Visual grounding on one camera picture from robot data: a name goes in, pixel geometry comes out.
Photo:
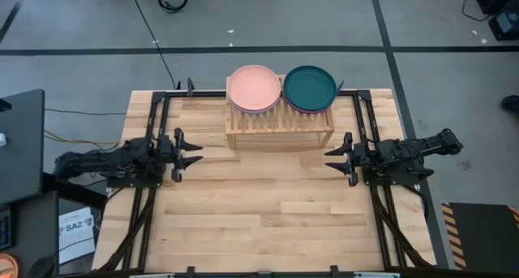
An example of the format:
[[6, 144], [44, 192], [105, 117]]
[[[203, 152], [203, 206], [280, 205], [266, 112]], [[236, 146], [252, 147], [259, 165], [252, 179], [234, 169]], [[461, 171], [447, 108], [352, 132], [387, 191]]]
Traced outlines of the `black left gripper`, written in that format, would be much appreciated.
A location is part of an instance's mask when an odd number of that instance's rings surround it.
[[174, 165], [174, 167], [171, 169], [171, 179], [175, 182], [182, 181], [182, 169], [186, 169], [195, 162], [203, 159], [202, 156], [182, 156], [183, 149], [185, 151], [198, 151], [202, 150], [203, 148], [201, 146], [184, 142], [184, 133], [180, 128], [174, 129], [174, 141], [171, 141], [167, 135], [160, 136], [158, 149], [160, 151], [163, 162]]

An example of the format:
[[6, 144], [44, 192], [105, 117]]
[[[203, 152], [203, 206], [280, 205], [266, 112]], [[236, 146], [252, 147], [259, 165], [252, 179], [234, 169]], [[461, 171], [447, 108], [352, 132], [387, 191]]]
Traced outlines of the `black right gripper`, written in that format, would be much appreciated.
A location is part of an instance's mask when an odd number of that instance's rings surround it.
[[332, 169], [336, 169], [344, 175], [349, 174], [349, 186], [356, 186], [358, 184], [358, 174], [356, 168], [367, 167], [370, 163], [368, 156], [368, 148], [363, 143], [353, 144], [353, 136], [351, 132], [346, 132], [344, 137], [345, 142], [339, 147], [330, 152], [325, 152], [325, 156], [343, 156], [347, 155], [347, 161], [343, 163], [327, 162], [326, 165]]

